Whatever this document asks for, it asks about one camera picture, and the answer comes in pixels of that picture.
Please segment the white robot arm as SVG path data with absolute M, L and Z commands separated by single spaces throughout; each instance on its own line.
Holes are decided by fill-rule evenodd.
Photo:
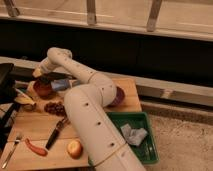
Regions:
M 146 171 L 104 111 L 117 93 L 106 75 L 72 59 L 67 49 L 52 47 L 33 72 L 34 77 L 63 67 L 81 82 L 64 96 L 67 117 L 96 171 Z

